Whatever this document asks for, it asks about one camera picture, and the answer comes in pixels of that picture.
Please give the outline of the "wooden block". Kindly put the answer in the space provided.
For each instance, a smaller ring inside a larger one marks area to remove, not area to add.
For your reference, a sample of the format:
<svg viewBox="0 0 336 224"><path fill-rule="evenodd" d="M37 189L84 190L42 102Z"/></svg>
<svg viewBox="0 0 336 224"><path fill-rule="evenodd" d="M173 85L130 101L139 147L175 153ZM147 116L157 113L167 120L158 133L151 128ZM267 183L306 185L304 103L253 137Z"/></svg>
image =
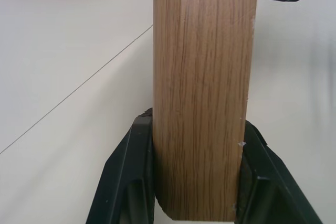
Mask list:
<svg viewBox="0 0 336 224"><path fill-rule="evenodd" d="M174 220L234 221L257 0L154 0L155 194Z"/></svg>

